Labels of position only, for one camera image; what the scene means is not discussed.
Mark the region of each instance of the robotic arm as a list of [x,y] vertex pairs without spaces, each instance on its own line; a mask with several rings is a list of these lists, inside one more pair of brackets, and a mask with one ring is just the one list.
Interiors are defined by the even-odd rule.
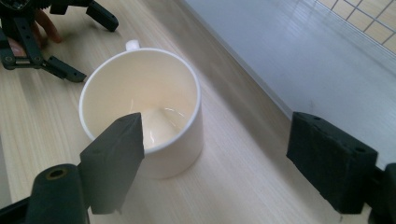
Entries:
[[116,119],[81,153],[79,165],[41,172],[30,197],[0,209],[2,224],[87,224],[122,208],[145,157],[140,113]]
[[[44,69],[59,78],[81,82],[86,77],[77,69],[60,61],[54,56],[44,60],[35,42],[31,24],[35,22],[35,10],[50,7],[49,13],[64,15],[69,6],[86,7],[87,15],[99,22],[108,31],[114,32],[119,26],[117,18],[93,0],[0,0],[0,58],[8,70],[15,68]],[[15,56],[7,37],[22,44],[26,56]]]

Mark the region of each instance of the tiled floor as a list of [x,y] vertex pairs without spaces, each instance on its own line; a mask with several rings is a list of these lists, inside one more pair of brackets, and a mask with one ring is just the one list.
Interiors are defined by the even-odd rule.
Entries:
[[373,40],[396,53],[396,1],[318,0]]

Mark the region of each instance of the white wall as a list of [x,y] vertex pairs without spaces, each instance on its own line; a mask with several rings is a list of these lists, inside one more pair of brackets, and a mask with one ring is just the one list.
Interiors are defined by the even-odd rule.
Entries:
[[322,117],[396,162],[396,57],[314,0],[184,0],[290,118]]

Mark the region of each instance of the wood grain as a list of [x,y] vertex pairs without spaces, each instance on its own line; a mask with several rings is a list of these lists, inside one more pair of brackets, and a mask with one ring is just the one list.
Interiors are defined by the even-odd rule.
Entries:
[[[92,223],[362,223],[340,216],[286,158],[290,121],[183,7],[173,0],[100,1],[120,27],[109,33],[70,8],[55,17],[64,42],[54,54],[86,74],[138,39],[186,59],[201,81],[205,146],[186,172],[157,180],[138,176],[122,214]],[[78,119],[83,83],[41,70],[2,70],[0,130],[12,200],[30,194],[34,177],[52,165],[79,163],[89,143]]]

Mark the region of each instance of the screw hole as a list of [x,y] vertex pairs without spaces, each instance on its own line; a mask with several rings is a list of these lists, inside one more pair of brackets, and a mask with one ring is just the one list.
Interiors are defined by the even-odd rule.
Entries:
[[51,170],[49,173],[47,173],[46,178],[48,180],[55,180],[59,179],[67,174],[67,170],[65,168],[58,168],[55,170]]

